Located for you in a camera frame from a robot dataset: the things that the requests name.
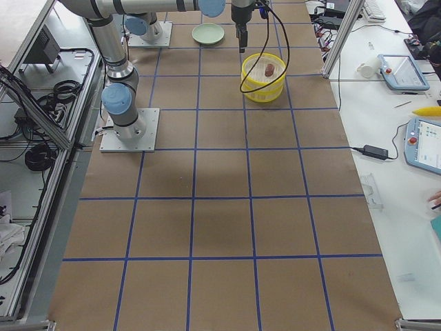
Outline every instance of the device screen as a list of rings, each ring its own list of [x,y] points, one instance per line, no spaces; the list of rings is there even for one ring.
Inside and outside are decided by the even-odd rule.
[[[441,126],[420,121],[417,160],[441,169]]]
[[[409,57],[384,57],[396,83],[399,86],[422,86],[424,85],[418,71]]]

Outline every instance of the black round object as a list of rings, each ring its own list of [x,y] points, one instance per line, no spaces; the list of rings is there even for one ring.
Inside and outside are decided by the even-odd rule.
[[[31,171],[44,171],[52,166],[56,157],[54,150],[41,143],[25,153],[25,164]]]

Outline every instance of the blue joint cap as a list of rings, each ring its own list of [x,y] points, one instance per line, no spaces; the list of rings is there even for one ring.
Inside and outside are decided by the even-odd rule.
[[[225,9],[225,0],[199,0],[199,9],[207,17],[217,17]]]
[[[147,33],[148,29],[147,23],[143,19],[133,16],[129,16],[125,20],[125,27],[136,36],[143,36]]]
[[[109,114],[121,115],[130,108],[132,93],[130,93],[127,86],[121,83],[113,83],[103,90],[101,100]]]

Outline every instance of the power adapter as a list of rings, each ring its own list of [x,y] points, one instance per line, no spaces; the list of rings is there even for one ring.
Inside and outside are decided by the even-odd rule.
[[[384,148],[365,145],[363,148],[352,147],[352,149],[366,155],[367,157],[373,157],[379,160],[387,160],[389,158],[389,151]]]

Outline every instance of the yellow object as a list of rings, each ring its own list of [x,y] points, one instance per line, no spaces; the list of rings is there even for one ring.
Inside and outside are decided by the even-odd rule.
[[[424,107],[414,110],[412,113],[418,116],[441,116],[441,107]]]
[[[254,65],[258,58],[259,54],[253,54],[247,57],[242,63],[242,80],[249,72],[251,67]],[[265,76],[265,69],[268,64],[272,64],[274,66],[274,73],[270,77]],[[269,82],[273,81],[275,78],[279,77],[280,74],[285,69],[286,65],[280,58],[276,55],[263,53],[257,65],[253,68],[253,70],[249,73],[249,76],[246,78],[242,89],[244,91],[251,91],[256,88],[260,88],[264,85],[267,85]],[[283,74],[280,78],[278,78],[274,83],[262,90],[245,93],[245,96],[255,102],[270,102],[276,100],[283,90],[283,84],[285,83],[285,74]]]

